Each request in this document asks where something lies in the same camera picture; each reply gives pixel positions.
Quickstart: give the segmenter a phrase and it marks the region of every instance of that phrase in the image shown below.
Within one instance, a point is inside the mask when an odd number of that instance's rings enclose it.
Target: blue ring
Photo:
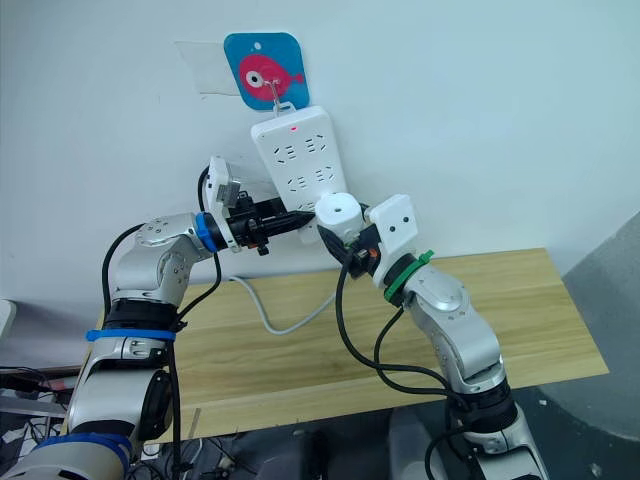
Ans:
[[[104,337],[140,337],[156,340],[175,341],[176,334],[168,330],[142,330],[139,328],[112,328],[111,330],[89,330],[85,338],[89,342],[95,342]]]
[[[213,241],[211,232],[207,228],[207,222],[204,220],[204,212],[196,215],[196,235],[210,252],[217,252],[216,243]]]
[[[49,445],[56,445],[58,443],[95,443],[97,445],[102,445],[103,447],[107,447],[113,453],[115,453],[120,459],[120,463],[122,463],[122,469],[124,473],[127,473],[129,470],[129,459],[127,455],[122,451],[120,445],[124,446],[131,454],[131,442],[129,439],[123,435],[115,435],[115,434],[98,434],[98,433],[72,433],[70,435],[62,435],[59,437],[50,437],[44,442],[37,445],[34,450],[37,450],[42,447],[46,447]]]

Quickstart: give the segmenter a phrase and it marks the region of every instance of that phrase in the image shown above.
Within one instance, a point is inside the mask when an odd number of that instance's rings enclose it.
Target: wire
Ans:
[[[429,480],[435,480],[435,477],[433,476],[433,472],[431,471],[431,456],[435,448],[438,446],[438,444],[442,440],[451,438],[454,435],[459,435],[467,431],[469,431],[469,427],[453,428],[451,430],[447,430],[446,432],[441,433],[440,435],[435,437],[433,440],[431,440],[431,443],[429,443],[427,450],[424,452],[424,470],[427,473],[427,478]]]
[[[238,466],[239,466],[240,468],[242,468],[243,470],[245,470],[245,471],[249,472],[249,473],[250,473],[250,474],[252,474],[252,475],[257,475],[257,474],[258,474],[258,472],[256,472],[256,470],[255,470],[254,468],[250,467],[249,465],[247,465],[246,463],[244,463],[243,461],[241,461],[239,458],[234,457],[233,455],[231,455],[229,452],[227,452],[227,451],[222,447],[222,445],[218,445],[216,442],[214,442],[214,441],[213,441],[213,440],[214,440],[214,438],[215,438],[215,437],[213,437],[213,438],[206,438],[205,440],[210,441],[210,442],[211,442],[211,444],[212,444],[214,447],[216,447],[218,450],[220,450],[220,452],[221,452],[223,455],[226,455],[227,457],[229,457],[229,459],[230,459],[233,463],[235,463],[236,465],[238,465]]]
[[[344,323],[344,314],[342,311],[342,297],[343,297],[343,292],[344,292],[344,284],[347,278],[347,274],[349,272],[349,266],[351,264],[351,261],[353,259],[353,250],[349,250],[349,252],[347,253],[347,257],[344,260],[344,263],[342,264],[342,269],[340,270],[340,276],[338,277],[338,284],[336,286],[336,320],[338,323],[338,330],[340,332],[340,337],[342,338],[342,342],[344,343],[345,347],[347,347],[347,350],[349,351],[349,353],[351,353],[351,355],[358,360],[360,363],[375,369],[376,371],[379,370],[390,370],[390,371],[394,371],[394,372],[414,372],[414,373],[421,373],[423,375],[427,375],[429,377],[435,378],[437,380],[439,380],[445,388],[423,388],[420,389],[420,391],[416,391],[414,388],[412,387],[405,387],[403,385],[399,385],[395,382],[392,382],[391,380],[388,380],[387,385],[389,385],[391,388],[394,388],[396,390],[399,390],[401,392],[404,393],[421,393],[424,395],[444,395],[446,397],[449,398],[453,398],[454,400],[456,400],[458,403],[460,403],[463,407],[467,408],[467,403],[465,402],[465,400],[458,395],[457,393],[455,393],[454,391],[452,391],[449,387],[448,382],[446,381],[446,379],[444,379],[441,375],[439,375],[437,372],[434,372],[433,370],[430,370],[428,368],[424,368],[424,367],[417,367],[417,366],[413,366],[413,365],[400,365],[400,364],[390,364],[390,363],[378,363],[375,361],[371,361],[369,358],[365,357],[364,355],[362,355],[357,349],[356,347],[353,345],[353,343],[351,343],[351,340],[349,339],[349,335],[347,333],[347,329],[345,327],[345,323]],[[398,320],[399,315],[397,318],[391,319],[391,321],[389,323],[391,323],[391,326],[393,326],[393,324],[395,323],[395,321]]]
[[[202,188],[204,187],[204,181],[206,180],[208,173],[209,173],[209,167],[206,167],[198,177],[198,186],[197,186],[198,207],[200,208],[201,212],[205,211],[204,198],[202,196]],[[198,305],[202,300],[204,300],[213,292],[215,292],[215,290],[220,286],[220,282],[222,281],[222,269],[220,267],[220,258],[218,257],[218,252],[213,253],[213,262],[215,263],[215,266],[216,266],[215,282],[213,282],[213,285],[211,285],[211,287],[206,292],[204,292],[202,295],[194,299],[191,303],[189,303],[189,305],[187,305],[182,309],[182,311],[178,314],[178,321],[181,321],[184,318],[184,316],[193,309],[193,307]]]
[[[139,469],[141,469],[142,467],[146,468],[147,470],[149,470],[149,473],[151,474],[151,480],[155,478],[158,478],[160,480],[166,480],[165,476],[162,475],[162,472],[160,471],[160,469],[158,467],[156,467],[155,465],[153,465],[152,463],[149,462],[145,462],[143,460],[140,460],[140,462],[138,462],[136,465],[134,465],[134,467],[129,470],[129,473],[127,473],[127,479],[136,479],[136,475],[135,472],[137,472]]]
[[[313,320],[318,315],[320,315],[320,313],[322,313],[329,305],[331,305],[334,299],[336,298],[336,294],[332,293],[329,296],[329,298],[327,298],[324,302],[322,302],[320,306],[316,308],[313,312],[311,312],[307,317],[303,318],[298,323],[288,328],[285,328],[283,330],[278,330],[273,325],[271,325],[271,322],[269,321],[269,316],[267,315],[267,312],[264,309],[264,305],[262,305],[262,301],[260,300],[260,297],[258,296],[253,286],[247,280],[241,277],[231,276],[229,277],[229,280],[238,282],[240,285],[242,285],[244,288],[247,289],[247,292],[249,293],[249,296],[253,300],[253,303],[256,304],[256,308],[258,309],[258,313],[260,314],[260,318],[262,319],[264,328],[266,328],[269,333],[273,333],[274,335],[287,335],[297,330],[298,328],[305,326],[311,320]]]
[[[29,433],[31,434],[31,438],[33,439],[33,441],[36,442],[36,445],[40,445],[42,442],[46,440],[45,434],[42,433],[40,430],[38,430],[38,427],[46,427],[46,425],[44,424],[34,425],[31,422],[31,419],[27,420],[27,425],[29,425]]]
[[[387,335],[387,333],[389,332],[389,330],[391,330],[391,327],[393,327],[395,325],[395,323],[400,319],[400,317],[402,316],[402,314],[404,313],[404,309],[402,307],[400,307],[398,309],[398,311],[393,315],[393,317],[391,317],[391,320],[389,320],[389,322],[387,322],[387,324],[384,326],[384,328],[382,329],[382,331],[380,332],[380,334],[378,335],[378,338],[376,339],[376,343],[375,346],[373,348],[373,360],[375,363],[380,363],[380,348],[382,347],[382,341],[384,340],[384,337]],[[378,373],[378,376],[380,377],[380,379],[386,383],[388,386],[390,386],[391,388],[394,388],[396,390],[400,390],[404,393],[412,393],[412,394],[417,394],[417,395],[438,395],[440,392],[440,389],[434,389],[434,388],[415,388],[415,387],[407,387],[404,385],[400,385],[396,382],[394,382],[393,380],[391,380],[385,373],[383,370],[376,370],[376,372]],[[446,389],[450,389],[450,385],[449,382],[447,381],[446,378],[444,378],[442,375],[440,375],[439,373],[430,370],[430,373],[428,373],[427,375],[429,375],[432,378],[435,378],[438,382],[440,382],[442,384],[442,386]]]
[[[189,460],[189,463],[191,464],[191,469],[193,469],[194,462],[198,459],[198,455],[200,455],[200,452],[202,451],[202,439],[199,438],[198,441],[199,441],[198,449],[196,450],[196,453],[193,454],[193,457],[191,457],[191,460]],[[182,480],[185,480],[187,478],[187,475],[189,474],[191,469],[187,470],[182,474]]]
[[[204,199],[202,198],[202,187],[204,187],[204,181],[209,174],[209,167],[205,167],[205,169],[200,173],[198,177],[198,207],[200,207],[200,211],[204,212]]]
[[[178,383],[178,369],[176,368],[176,353],[173,348],[173,342],[167,342],[167,353],[169,357],[169,379],[171,381],[171,403],[173,409],[173,466],[171,468],[171,479],[179,480],[180,470],[182,468],[180,455],[180,385]]]
[[[451,430],[451,406],[449,405],[448,400],[445,400],[444,403],[444,429]],[[447,445],[449,446],[449,450],[453,452],[458,460],[464,464],[467,463],[466,455],[458,450],[458,448],[453,444],[451,437],[447,437]]]
[[[42,380],[47,385],[51,393],[56,393],[55,390],[53,389],[53,386],[51,385],[51,380],[49,380],[49,377],[45,375],[45,373],[42,370],[38,370],[37,368],[31,368],[31,367],[16,367],[16,366],[6,366],[6,365],[0,365],[0,370],[21,370],[23,372],[35,374],[40,378],[40,380]],[[66,405],[62,403],[62,401],[59,400],[56,395],[54,395],[54,399],[56,400],[56,403],[60,405],[62,409],[66,412],[67,411]]]
[[[111,258],[115,253],[118,246],[122,243],[122,241],[131,235],[133,232],[140,230],[144,224],[141,223],[136,225],[135,227],[131,227],[124,232],[122,232],[118,238],[116,238],[109,250],[107,250],[106,255],[104,256],[104,260],[102,261],[102,298],[104,300],[104,320],[107,320],[107,315],[111,311],[111,292],[109,291],[109,264],[111,263]]]
[[[187,305],[186,307],[184,307],[180,311],[180,313],[178,314],[178,320],[182,320],[184,318],[184,316],[193,309],[193,307],[198,305],[202,300],[204,300],[209,295],[211,295],[213,292],[215,292],[215,290],[220,286],[220,281],[222,280],[222,269],[220,268],[220,258],[218,257],[218,252],[214,252],[213,253],[213,262],[216,265],[216,280],[215,280],[215,282],[213,282],[213,285],[211,285],[211,287],[206,292],[204,292],[202,295],[197,297],[189,305]]]

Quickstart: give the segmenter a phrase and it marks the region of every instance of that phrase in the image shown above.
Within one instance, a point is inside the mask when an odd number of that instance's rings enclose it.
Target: white wall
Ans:
[[[114,236],[195,209],[211,153],[256,160],[263,115],[196,94],[178,40],[296,36],[352,193],[409,193],[439,255],[546,246],[566,272],[638,210],[637,1],[3,0],[1,13],[0,293],[22,307],[2,362],[78,363]],[[224,254],[224,272],[332,265],[295,238],[272,251]]]

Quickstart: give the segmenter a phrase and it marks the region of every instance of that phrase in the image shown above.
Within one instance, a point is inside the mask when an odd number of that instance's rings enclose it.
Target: white cable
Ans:
[[[193,457],[191,457],[191,460],[189,460],[189,463],[192,464],[193,466],[191,467],[190,470],[187,470],[186,472],[184,472],[182,474],[182,480],[185,480],[187,478],[187,475],[189,474],[189,472],[194,469],[195,464],[193,462],[196,461],[196,459],[198,458],[198,455],[200,455],[200,452],[202,451],[202,439],[199,438],[198,440],[199,440],[200,443],[198,443],[198,448],[196,450],[196,453],[194,453]]]
[[[247,282],[244,278],[240,278],[240,277],[229,277],[229,280],[238,282],[240,285],[242,285],[244,288],[247,289],[249,296],[251,297],[253,302],[256,304],[256,308],[258,309],[258,313],[260,314],[260,318],[262,319],[264,328],[266,328],[269,333],[273,333],[274,335],[286,335],[288,333],[293,332],[294,330],[297,330],[300,327],[303,327],[304,325],[309,323],[311,320],[316,318],[320,313],[322,313],[322,311],[325,308],[327,308],[329,305],[331,305],[331,303],[333,303],[333,301],[336,298],[336,294],[334,292],[329,296],[329,298],[327,298],[324,302],[322,302],[322,304],[318,308],[316,308],[313,312],[311,312],[311,314],[308,317],[300,320],[298,323],[290,326],[289,328],[285,328],[284,330],[278,330],[274,328],[269,322],[269,316],[267,315],[267,312],[265,311],[264,306],[260,301],[260,297],[258,297],[258,294],[253,289],[251,284]]]

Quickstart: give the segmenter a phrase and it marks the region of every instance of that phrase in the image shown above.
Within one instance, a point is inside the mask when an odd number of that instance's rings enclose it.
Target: wooden surface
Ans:
[[[512,387],[607,373],[585,324],[545,250],[434,260],[460,278],[476,310],[496,331]],[[255,279],[274,326],[289,326],[335,289],[338,272]],[[190,287],[184,303],[206,286]],[[356,346],[371,356],[394,308],[369,277],[345,290],[345,319]],[[354,360],[338,335],[333,307],[285,336],[267,333],[244,288],[225,282],[187,318],[176,342],[183,438],[377,410],[437,398],[396,392]],[[382,348],[385,362],[437,368],[425,336],[406,313]],[[435,385],[423,376],[398,382]],[[161,438],[169,441],[170,430]]]

